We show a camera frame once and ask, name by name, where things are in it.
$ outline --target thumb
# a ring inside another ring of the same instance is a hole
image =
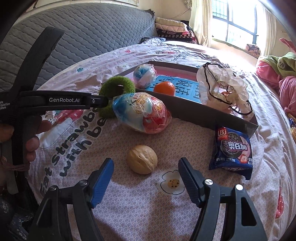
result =
[[[8,141],[13,134],[13,126],[0,123],[0,143]]]

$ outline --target white curtain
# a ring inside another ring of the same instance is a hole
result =
[[[211,47],[211,22],[213,19],[212,0],[192,0],[189,25],[192,27],[198,43]]]
[[[270,55],[276,42],[276,17],[258,4],[257,18],[257,45],[261,49],[261,56]]]

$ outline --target black drawstring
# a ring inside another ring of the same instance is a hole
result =
[[[218,100],[218,101],[221,101],[221,102],[223,102],[223,103],[225,103],[225,104],[228,104],[229,107],[230,107],[234,112],[236,112],[236,113],[238,113],[238,114],[240,114],[240,115],[249,115],[249,114],[251,114],[251,113],[253,112],[253,109],[252,109],[252,106],[251,106],[251,103],[249,102],[249,100],[247,100],[246,102],[250,105],[251,111],[250,111],[249,113],[241,113],[241,112],[237,111],[236,109],[234,109],[234,108],[231,106],[231,105],[232,105],[232,102],[226,102],[226,101],[221,100],[221,99],[219,99],[219,98],[217,98],[216,96],[213,96],[213,95],[211,94],[211,86],[210,86],[209,80],[208,80],[208,78],[207,78],[207,71],[206,71],[206,68],[208,68],[209,65],[217,65],[217,66],[219,66],[220,68],[224,68],[224,67],[222,67],[222,66],[219,65],[219,64],[212,64],[212,63],[205,63],[205,64],[203,65],[203,67],[204,67],[204,69],[205,69],[205,80],[206,80],[206,82],[207,82],[207,84],[208,84],[208,87],[209,87],[209,94],[210,94],[210,96],[212,96],[213,98],[215,98],[215,99]],[[215,81],[217,81],[217,80],[215,79],[213,73],[210,71],[209,68],[208,68],[208,71],[211,73],[213,79],[214,79]]]

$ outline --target human hand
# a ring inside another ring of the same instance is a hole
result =
[[[38,128],[38,131],[36,134],[40,134],[42,132],[46,132],[50,130],[52,127],[52,124],[47,121],[43,120]],[[14,128],[7,124],[0,124],[0,143],[8,141],[13,134]],[[26,160],[27,161],[34,161],[36,158],[36,150],[39,148],[40,142],[39,138],[37,136],[34,136],[30,140],[26,142]]]

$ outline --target plastic-wrapped egg toy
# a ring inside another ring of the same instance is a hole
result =
[[[163,131],[172,119],[164,103],[145,92],[115,97],[113,110],[120,122],[148,134]]]
[[[133,72],[135,87],[146,89],[156,80],[156,70],[153,64],[141,64]]]

